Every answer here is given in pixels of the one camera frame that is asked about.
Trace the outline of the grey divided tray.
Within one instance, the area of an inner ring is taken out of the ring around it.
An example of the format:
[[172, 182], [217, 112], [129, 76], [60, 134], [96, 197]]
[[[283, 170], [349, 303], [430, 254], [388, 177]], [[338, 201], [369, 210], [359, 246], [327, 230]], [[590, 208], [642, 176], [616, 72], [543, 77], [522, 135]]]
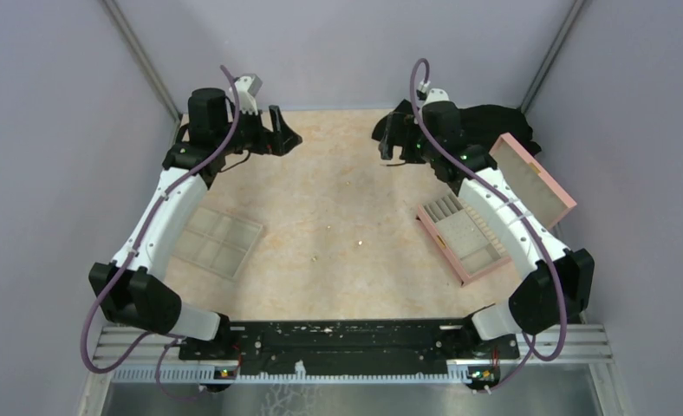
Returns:
[[235, 282], [262, 234], [259, 223], [200, 206], [189, 217], [172, 255]]

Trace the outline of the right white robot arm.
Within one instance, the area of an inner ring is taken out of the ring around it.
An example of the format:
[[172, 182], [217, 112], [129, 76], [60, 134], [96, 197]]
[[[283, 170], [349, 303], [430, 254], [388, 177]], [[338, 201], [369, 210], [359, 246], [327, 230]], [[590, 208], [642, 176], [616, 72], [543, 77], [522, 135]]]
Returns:
[[522, 278], [508, 300], [466, 317], [462, 345], [473, 357], [486, 356], [500, 336], [537, 335], [589, 305], [594, 258], [554, 237], [491, 155], [503, 135], [512, 137], [527, 155], [539, 153], [532, 134], [524, 114], [515, 108], [458, 108], [451, 101], [437, 101], [415, 113], [407, 100], [380, 119], [372, 132], [382, 159], [390, 160], [394, 147], [400, 146], [403, 162], [429, 164], [459, 200], [485, 215]]

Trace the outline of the pink jewelry box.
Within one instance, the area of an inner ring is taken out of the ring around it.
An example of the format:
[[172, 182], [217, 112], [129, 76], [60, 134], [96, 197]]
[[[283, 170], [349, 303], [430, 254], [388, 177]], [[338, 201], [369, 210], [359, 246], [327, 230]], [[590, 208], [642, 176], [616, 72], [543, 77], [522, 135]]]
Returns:
[[488, 190], [466, 180], [456, 193], [420, 205], [418, 220], [451, 265], [455, 278], [466, 286], [513, 263], [526, 277], [542, 259], [528, 221], [552, 260], [567, 247], [551, 229], [573, 208], [575, 200], [508, 134], [499, 136], [490, 150], [497, 169], [483, 170]]

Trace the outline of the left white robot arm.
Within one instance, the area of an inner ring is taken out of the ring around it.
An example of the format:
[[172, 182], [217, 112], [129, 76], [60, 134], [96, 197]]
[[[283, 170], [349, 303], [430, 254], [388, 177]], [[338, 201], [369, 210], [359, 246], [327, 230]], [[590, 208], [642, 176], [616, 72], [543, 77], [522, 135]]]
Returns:
[[159, 183], [140, 221], [108, 263], [95, 263], [88, 280], [98, 309], [116, 324], [149, 333], [199, 340], [210, 357], [221, 359], [234, 346], [227, 318], [195, 308], [163, 282], [166, 267], [184, 228], [229, 154], [284, 156], [302, 142], [277, 106], [269, 108], [271, 126], [263, 125], [255, 81], [238, 77], [233, 86], [200, 88], [188, 100], [187, 124], [167, 152]]

